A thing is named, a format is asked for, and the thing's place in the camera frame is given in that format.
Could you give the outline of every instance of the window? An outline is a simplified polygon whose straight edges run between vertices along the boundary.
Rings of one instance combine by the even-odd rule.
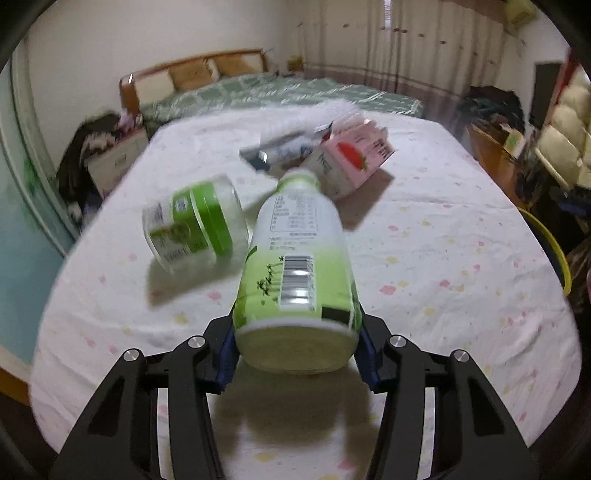
[[[392,0],[384,0],[384,27],[390,30],[392,23]]]

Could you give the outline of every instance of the white tablecloth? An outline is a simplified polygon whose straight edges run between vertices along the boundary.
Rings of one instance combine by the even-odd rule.
[[[125,349],[173,349],[228,313],[240,271],[168,277],[145,242],[141,211],[226,173],[252,223],[276,181],[254,172],[238,150],[289,111],[230,111],[170,124],[106,201],[59,275],[40,327],[31,404],[53,448],[61,448]],[[443,127],[369,115],[388,127],[397,152],[338,203],[361,302],[423,350],[468,350],[529,444],[580,372],[560,283],[516,208]],[[431,452],[428,398],[424,450]],[[209,403],[228,477],[348,480],[365,477],[384,400],[368,391],[352,361],[332,374],[279,378],[240,363],[227,392]],[[170,476],[165,394],[158,412]],[[430,458],[421,458],[422,476]]]

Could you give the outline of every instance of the pink carton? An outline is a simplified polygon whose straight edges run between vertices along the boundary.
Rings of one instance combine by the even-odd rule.
[[[324,193],[336,200],[357,190],[392,153],[386,130],[370,122],[334,135],[301,166],[313,171]]]

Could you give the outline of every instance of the beige curtain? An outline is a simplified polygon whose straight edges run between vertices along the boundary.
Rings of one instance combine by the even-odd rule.
[[[472,86],[494,85],[502,0],[296,0],[306,77],[331,77],[421,100],[448,123]]]

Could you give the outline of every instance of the bottle bottom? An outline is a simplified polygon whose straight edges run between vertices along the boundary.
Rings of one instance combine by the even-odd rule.
[[[344,367],[358,335],[336,322],[297,317],[253,322],[236,332],[238,350],[250,366],[296,375]]]

